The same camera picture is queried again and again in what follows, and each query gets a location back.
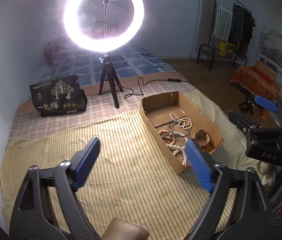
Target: bed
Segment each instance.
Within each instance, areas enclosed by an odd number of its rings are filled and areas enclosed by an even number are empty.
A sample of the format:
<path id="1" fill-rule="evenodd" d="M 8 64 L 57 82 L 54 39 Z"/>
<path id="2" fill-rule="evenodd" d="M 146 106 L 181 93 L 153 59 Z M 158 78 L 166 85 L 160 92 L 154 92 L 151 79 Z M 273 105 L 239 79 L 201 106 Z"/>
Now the bed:
<path id="1" fill-rule="evenodd" d="M 58 69 L 59 73 L 61 65 L 52 68 Z M 144 82 L 168 78 L 186 80 L 173 69 L 153 69 L 158 72 L 121 77 L 121 85 L 139 92 L 139 77 Z M 102 235 L 112 218 L 118 217 L 146 227 L 150 232 L 149 239 L 183 239 L 198 218 L 208 194 L 201 189 L 191 170 L 180 175 L 173 172 L 140 118 L 138 109 L 142 96 L 125 100 L 124 95 L 128 91 L 119 92 L 120 108 L 116 109 L 108 83 L 105 83 L 104 94 L 99 96 L 99 84 L 95 81 L 82 86 L 88 99 L 84 113 L 42 118 L 31 102 L 19 106 L 0 169 L 2 212 L 7 225 L 28 167 L 36 164 L 41 169 L 49 168 L 71 159 L 92 136 L 98 136 L 101 140 L 100 156 L 86 185 L 77 193 L 97 233 Z M 244 135 L 215 103 L 193 85 L 188 82 L 153 81 L 141 85 L 141 89 L 144 96 L 172 91 L 185 94 L 225 138 L 213 158 L 233 169 L 256 168 L 256 161 L 244 154 Z M 59 226 L 67 231 L 55 190 L 51 189 L 50 194 Z M 217 230 L 225 228 L 234 196 L 235 191 L 231 190 Z"/>
<path id="2" fill-rule="evenodd" d="M 60 54 L 64 56 L 60 51 L 65 50 L 62 47 L 65 47 L 64 43 L 68 42 L 70 41 L 67 39 L 56 39 L 50 42 L 45 55 L 51 66 L 43 75 L 41 81 L 47 81 L 51 76 L 62 78 L 78 75 L 81 86 L 100 83 L 103 66 L 97 55 L 101 56 L 102 54 L 96 55 L 93 51 L 82 51 L 74 47 L 66 53 L 65 58 L 60 59 L 58 57 Z M 152 53 L 134 43 L 128 43 L 111 51 L 109 55 L 119 78 L 175 71 L 169 64 L 164 63 Z"/>

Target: brown bracelet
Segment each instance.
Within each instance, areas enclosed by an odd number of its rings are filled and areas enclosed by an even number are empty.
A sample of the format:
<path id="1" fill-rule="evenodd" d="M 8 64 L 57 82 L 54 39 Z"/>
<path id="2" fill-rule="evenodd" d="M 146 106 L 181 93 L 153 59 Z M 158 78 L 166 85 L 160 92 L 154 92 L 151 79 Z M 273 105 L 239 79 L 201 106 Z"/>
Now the brown bracelet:
<path id="1" fill-rule="evenodd" d="M 197 131 L 195 132 L 194 136 L 193 136 L 193 139 L 194 139 L 194 140 L 199 139 L 199 138 L 205 138 L 205 139 L 207 140 L 207 142 L 204 143 L 204 144 L 198 143 L 201 148 L 206 147 L 206 146 L 210 143 L 210 141 L 211 141 L 210 136 L 209 136 L 208 133 L 207 133 L 205 130 L 203 130 L 203 129 L 197 130 Z"/>

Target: white printed tree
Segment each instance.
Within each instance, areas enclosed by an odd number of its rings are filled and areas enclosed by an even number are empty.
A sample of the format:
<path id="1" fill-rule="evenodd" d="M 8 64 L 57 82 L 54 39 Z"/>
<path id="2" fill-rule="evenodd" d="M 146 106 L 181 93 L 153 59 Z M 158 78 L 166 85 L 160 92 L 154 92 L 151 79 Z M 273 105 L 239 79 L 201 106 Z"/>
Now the white printed tree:
<path id="1" fill-rule="evenodd" d="M 71 93 L 74 91 L 74 88 L 70 85 L 64 83 L 61 79 L 56 83 L 53 89 L 51 89 L 51 94 L 56 97 L 56 100 L 59 100 L 59 95 L 67 94 L 66 99 L 70 99 Z"/>

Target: black garment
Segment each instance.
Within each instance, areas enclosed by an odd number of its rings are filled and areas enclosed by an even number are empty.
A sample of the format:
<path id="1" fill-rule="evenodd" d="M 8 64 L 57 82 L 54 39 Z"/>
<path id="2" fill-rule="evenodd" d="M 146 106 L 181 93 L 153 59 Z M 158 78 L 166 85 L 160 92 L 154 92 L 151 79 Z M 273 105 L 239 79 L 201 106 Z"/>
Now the black garment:
<path id="1" fill-rule="evenodd" d="M 253 33 L 253 17 L 248 10 L 244 10 L 242 41 L 239 45 L 238 56 L 245 58 Z"/>
<path id="2" fill-rule="evenodd" d="M 228 39 L 228 41 L 235 46 L 237 45 L 238 42 L 240 43 L 242 40 L 243 19 L 244 19 L 243 7 L 235 4 L 233 7 L 231 31 Z"/>

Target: orange cloth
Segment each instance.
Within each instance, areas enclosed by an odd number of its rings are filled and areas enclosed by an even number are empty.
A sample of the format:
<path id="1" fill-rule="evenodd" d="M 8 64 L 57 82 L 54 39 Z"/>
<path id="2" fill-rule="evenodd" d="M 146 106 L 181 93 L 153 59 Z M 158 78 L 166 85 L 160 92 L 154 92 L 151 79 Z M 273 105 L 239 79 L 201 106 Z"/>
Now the orange cloth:
<path id="1" fill-rule="evenodd" d="M 230 80 L 230 84 L 233 83 L 239 83 L 254 96 L 262 96 L 271 101 L 276 100 L 281 88 L 278 82 L 274 81 L 273 84 L 270 84 L 250 66 L 237 68 Z"/>

